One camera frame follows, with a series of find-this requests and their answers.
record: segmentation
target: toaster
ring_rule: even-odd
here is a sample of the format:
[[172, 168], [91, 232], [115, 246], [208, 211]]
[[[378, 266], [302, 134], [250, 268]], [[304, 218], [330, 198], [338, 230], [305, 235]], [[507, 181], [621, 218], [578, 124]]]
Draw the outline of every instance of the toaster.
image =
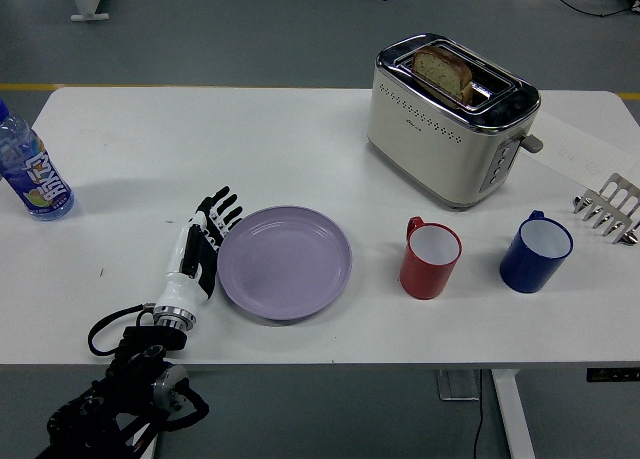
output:
[[[468, 104], [412, 71], [413, 55], [424, 46], [446, 49], [471, 69]], [[527, 135], [539, 108], [530, 84], [446, 37], [422, 34], [378, 55], [367, 135], [434, 197], [465, 209], [504, 183], [520, 147], [542, 148]]]

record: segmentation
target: purple plate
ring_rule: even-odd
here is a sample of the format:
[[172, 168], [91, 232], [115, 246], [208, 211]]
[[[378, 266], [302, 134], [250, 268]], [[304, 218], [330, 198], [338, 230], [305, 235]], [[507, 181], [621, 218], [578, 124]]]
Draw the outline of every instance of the purple plate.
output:
[[263, 209], [242, 219], [218, 253], [229, 298], [266, 319], [300, 319], [336, 299], [351, 273], [351, 247], [338, 225], [303, 207]]

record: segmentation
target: toast rack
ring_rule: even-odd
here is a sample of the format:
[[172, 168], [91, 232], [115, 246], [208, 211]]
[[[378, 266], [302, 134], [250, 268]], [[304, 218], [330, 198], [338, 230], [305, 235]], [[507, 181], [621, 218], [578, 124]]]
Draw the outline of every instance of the toast rack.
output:
[[[605, 196], [605, 191], [611, 189], [612, 184], [613, 192]], [[595, 218], [593, 229], [604, 227], [603, 236], [616, 231], [614, 244], [633, 246], [638, 243], [635, 231], [640, 227], [640, 222], [633, 227], [631, 225], [633, 214], [640, 208], [640, 189], [620, 174], [612, 174], [599, 192], [587, 189], [583, 196], [577, 196], [573, 200], [573, 206], [574, 214], [584, 211], [583, 221]]]

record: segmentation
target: bottle cap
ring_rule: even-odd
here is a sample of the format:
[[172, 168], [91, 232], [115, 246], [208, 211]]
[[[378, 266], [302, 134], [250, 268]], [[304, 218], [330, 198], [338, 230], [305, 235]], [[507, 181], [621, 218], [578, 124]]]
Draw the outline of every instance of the bottle cap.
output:
[[4, 121], [8, 115], [9, 108], [7, 108], [7, 105], [4, 103], [4, 101], [0, 99], [0, 122]]

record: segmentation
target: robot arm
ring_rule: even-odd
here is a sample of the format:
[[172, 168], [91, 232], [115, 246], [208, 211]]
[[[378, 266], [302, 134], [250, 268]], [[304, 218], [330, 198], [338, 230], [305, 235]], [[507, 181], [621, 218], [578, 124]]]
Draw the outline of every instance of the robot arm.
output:
[[[213, 293], [218, 250], [242, 213], [242, 207], [229, 212], [237, 200], [229, 192], [224, 187], [205, 198], [182, 228], [167, 268], [167, 286], [156, 304], [115, 312], [91, 329], [91, 352], [114, 358], [102, 380], [93, 381], [91, 388], [51, 416], [47, 424], [51, 445], [39, 459], [139, 458], [159, 432], [189, 427], [207, 415], [209, 406], [189, 387], [184, 367], [164, 358], [167, 351], [184, 348], [198, 307]], [[117, 347], [103, 352], [93, 345], [100, 330], [136, 312], [136, 325], [125, 328]], [[145, 314], [153, 315], [153, 325], [140, 324]], [[187, 402], [194, 411], [169, 420]], [[134, 419], [121, 427], [122, 421], [116, 420], [120, 414]]]
[[189, 331], [198, 306], [211, 297], [220, 244], [242, 213], [242, 207], [227, 212], [237, 200], [229, 192], [224, 187], [207, 197], [182, 228], [167, 267], [167, 287], [153, 310], [156, 324]]

